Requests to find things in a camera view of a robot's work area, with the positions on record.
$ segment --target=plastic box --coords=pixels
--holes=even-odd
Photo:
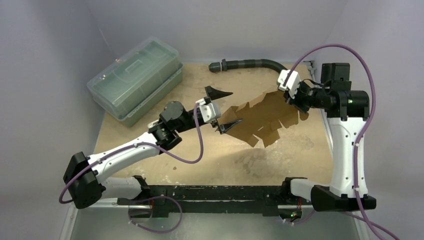
[[[174,75],[181,68],[178,51],[150,37],[91,79],[87,87],[100,106],[129,126],[126,121],[134,119],[136,108],[140,110],[140,105],[145,106],[140,111],[145,114],[160,101],[159,96],[163,98],[176,86],[169,80],[181,81],[178,75]]]

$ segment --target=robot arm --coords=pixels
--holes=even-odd
[[[289,70],[283,70],[277,80],[287,103],[306,113],[310,108],[324,109],[333,139],[333,174],[329,185],[306,178],[288,177],[284,181],[288,195],[311,201],[316,211],[358,210],[355,199],[354,173],[358,171],[357,189],[364,209],[374,209],[376,199],[368,196],[364,175],[364,138],[358,144],[358,164],[353,152],[357,134],[369,117],[369,97],[365,91],[351,90],[348,63],[326,63],[322,66],[321,83],[311,87],[293,71],[284,85]]]
[[[159,119],[148,124],[148,131],[139,137],[111,150],[85,156],[82,152],[72,156],[63,181],[76,208],[86,208],[100,199],[134,199],[143,190],[144,180],[140,176],[130,178],[111,177],[119,170],[138,161],[167,152],[182,141],[178,133],[211,124],[224,134],[241,120],[218,124],[221,116],[215,99],[231,95],[231,92],[205,87],[206,97],[196,102],[195,109],[187,111],[178,101],[166,105]]]

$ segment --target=wall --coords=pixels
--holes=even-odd
[[[58,239],[64,170],[103,117],[86,83],[113,58],[83,0],[2,0],[0,32],[1,239]]]
[[[156,36],[187,62],[223,58],[286,62],[325,42],[347,0],[87,2],[117,57]]]
[[[350,0],[326,41],[357,50],[371,69],[377,103],[365,138],[365,175],[377,209],[369,217],[405,240],[424,236],[423,10],[422,0]],[[316,66],[328,62],[351,63],[353,88],[369,92],[347,51],[322,50]]]

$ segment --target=tabletop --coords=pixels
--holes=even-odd
[[[306,65],[296,68],[302,79],[311,78]],[[278,73],[267,68],[235,69],[212,73],[207,64],[185,64],[183,80],[133,127],[125,127],[107,112],[95,147],[101,153],[131,141],[148,130],[147,125],[159,118],[166,103],[181,102],[187,110],[205,96],[204,87],[233,92],[216,102],[221,112],[230,106],[250,101],[271,87],[277,88]],[[327,132],[320,110],[311,109],[309,118],[278,130],[280,139],[264,148],[255,147],[229,135],[220,135],[210,125],[201,127],[204,155],[196,164],[186,164],[161,154],[143,159],[114,177],[141,175],[148,184],[160,185],[280,185],[285,177],[306,177],[328,184],[333,163]],[[187,160],[199,156],[196,130],[179,134],[182,142],[171,152]]]

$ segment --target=torn cardboard piece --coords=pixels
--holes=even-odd
[[[266,148],[280,139],[278,129],[296,125],[299,118],[304,121],[308,116],[307,113],[299,113],[294,106],[287,104],[282,91],[273,89],[240,106],[231,106],[218,121],[220,124],[226,124],[243,119],[226,134],[252,147],[261,139]]]

